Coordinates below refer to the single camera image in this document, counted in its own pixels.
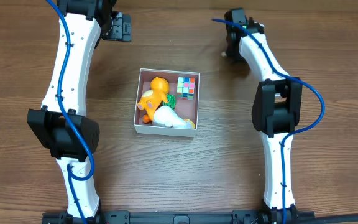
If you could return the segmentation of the multicolour puzzle cube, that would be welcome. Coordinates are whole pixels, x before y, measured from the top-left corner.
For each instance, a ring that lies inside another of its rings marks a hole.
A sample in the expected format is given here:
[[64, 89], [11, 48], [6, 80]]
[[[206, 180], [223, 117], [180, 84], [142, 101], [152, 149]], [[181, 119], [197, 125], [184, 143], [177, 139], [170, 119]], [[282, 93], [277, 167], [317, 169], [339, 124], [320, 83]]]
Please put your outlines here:
[[195, 97], [195, 78], [178, 77], [177, 98], [182, 100], [193, 100]]

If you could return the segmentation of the orange bear figurine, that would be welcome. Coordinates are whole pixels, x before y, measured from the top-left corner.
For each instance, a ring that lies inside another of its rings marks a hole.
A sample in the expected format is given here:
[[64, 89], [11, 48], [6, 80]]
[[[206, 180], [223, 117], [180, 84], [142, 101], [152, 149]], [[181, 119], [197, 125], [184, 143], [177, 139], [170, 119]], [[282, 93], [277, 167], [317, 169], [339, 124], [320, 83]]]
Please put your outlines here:
[[154, 120], [155, 111], [164, 103], [169, 103], [167, 95], [169, 92], [169, 84], [166, 79], [155, 77], [150, 82], [150, 90], [142, 94], [137, 107], [140, 110], [146, 110], [149, 120]]

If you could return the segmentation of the white cardboard box pink interior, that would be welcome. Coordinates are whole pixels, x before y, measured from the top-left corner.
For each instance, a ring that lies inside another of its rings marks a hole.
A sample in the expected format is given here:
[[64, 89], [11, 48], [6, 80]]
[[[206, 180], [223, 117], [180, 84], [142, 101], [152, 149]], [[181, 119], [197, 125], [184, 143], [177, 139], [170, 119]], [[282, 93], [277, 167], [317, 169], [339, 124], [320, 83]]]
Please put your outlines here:
[[[152, 123], [144, 123], [142, 118], [146, 113], [146, 110], [140, 110], [137, 107], [137, 103], [143, 93], [150, 90], [150, 82], [155, 77], [161, 77], [166, 79], [169, 84], [170, 95], [176, 97], [176, 107], [174, 111], [182, 119], [190, 119], [195, 124], [195, 129], [179, 129], [179, 128], [164, 128], [160, 126], [153, 126]], [[195, 97], [193, 100], [182, 100], [177, 98], [177, 81], [178, 77], [191, 77], [195, 78]], [[135, 104], [134, 113], [134, 126], [135, 130], [139, 134], [159, 134], [167, 136], [183, 136], [193, 138], [197, 132], [198, 122], [198, 109], [199, 109], [199, 90], [200, 90], [200, 75], [196, 72], [181, 72], [173, 70], [155, 70], [142, 68], [139, 72], [139, 84], [137, 89], [137, 98]]]

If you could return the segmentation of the green round lid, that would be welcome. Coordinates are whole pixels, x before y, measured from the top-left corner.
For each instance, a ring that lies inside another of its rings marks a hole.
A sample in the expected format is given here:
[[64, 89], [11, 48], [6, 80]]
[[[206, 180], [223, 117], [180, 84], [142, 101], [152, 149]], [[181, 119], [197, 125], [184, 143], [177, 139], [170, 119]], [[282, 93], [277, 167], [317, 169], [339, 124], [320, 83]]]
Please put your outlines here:
[[175, 95], [167, 94], [167, 100], [168, 100], [167, 103], [163, 101], [162, 104], [164, 106], [169, 106], [171, 109], [174, 110], [177, 103]]

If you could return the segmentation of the white plush duck orange feet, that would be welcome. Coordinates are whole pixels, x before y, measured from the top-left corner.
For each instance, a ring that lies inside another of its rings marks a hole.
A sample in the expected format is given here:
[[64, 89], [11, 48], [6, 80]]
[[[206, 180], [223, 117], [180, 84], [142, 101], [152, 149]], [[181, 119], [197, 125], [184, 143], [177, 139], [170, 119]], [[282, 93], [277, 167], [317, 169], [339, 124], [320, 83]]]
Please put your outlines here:
[[195, 124], [190, 119], [182, 119], [169, 106], [159, 107], [151, 120], [147, 114], [142, 118], [144, 123], [152, 123], [153, 126], [164, 128], [195, 129]]

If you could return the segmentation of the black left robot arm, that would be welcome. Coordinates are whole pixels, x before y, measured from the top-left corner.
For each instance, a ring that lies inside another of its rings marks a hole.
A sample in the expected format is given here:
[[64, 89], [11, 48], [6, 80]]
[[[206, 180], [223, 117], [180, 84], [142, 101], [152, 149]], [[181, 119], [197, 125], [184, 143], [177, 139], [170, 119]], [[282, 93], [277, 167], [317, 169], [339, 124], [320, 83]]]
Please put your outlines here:
[[93, 154], [99, 124], [86, 116], [86, 87], [100, 40], [128, 42], [131, 18], [113, 11], [116, 0], [47, 0], [59, 17], [60, 38], [52, 79], [39, 110], [27, 124], [60, 167], [68, 207], [45, 213], [43, 223], [105, 223], [94, 184]]

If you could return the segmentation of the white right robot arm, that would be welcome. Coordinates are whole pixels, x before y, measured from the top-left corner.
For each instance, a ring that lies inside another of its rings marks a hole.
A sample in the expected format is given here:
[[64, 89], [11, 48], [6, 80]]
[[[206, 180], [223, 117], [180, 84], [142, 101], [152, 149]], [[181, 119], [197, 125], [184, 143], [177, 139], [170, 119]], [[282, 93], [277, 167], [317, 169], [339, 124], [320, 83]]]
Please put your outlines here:
[[224, 15], [226, 55], [247, 62], [259, 80], [252, 106], [252, 124], [259, 132], [265, 156], [264, 203], [273, 210], [295, 204], [291, 188], [291, 145], [300, 120], [302, 85], [288, 79], [267, 43], [264, 26], [246, 17], [242, 8]]

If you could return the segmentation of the black mounting rail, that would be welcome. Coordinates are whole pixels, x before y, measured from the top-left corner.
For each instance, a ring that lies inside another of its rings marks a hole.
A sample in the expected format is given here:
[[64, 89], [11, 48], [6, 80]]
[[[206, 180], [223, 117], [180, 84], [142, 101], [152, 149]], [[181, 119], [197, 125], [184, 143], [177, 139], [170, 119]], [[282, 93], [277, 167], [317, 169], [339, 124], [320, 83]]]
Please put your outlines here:
[[[91, 224], [253, 224], [281, 223], [282, 218], [273, 219], [256, 210], [234, 210], [218, 213], [131, 213], [117, 210], [102, 212], [94, 218], [87, 218]], [[358, 222], [358, 214], [315, 217], [312, 212], [287, 215], [287, 223], [350, 223]]]

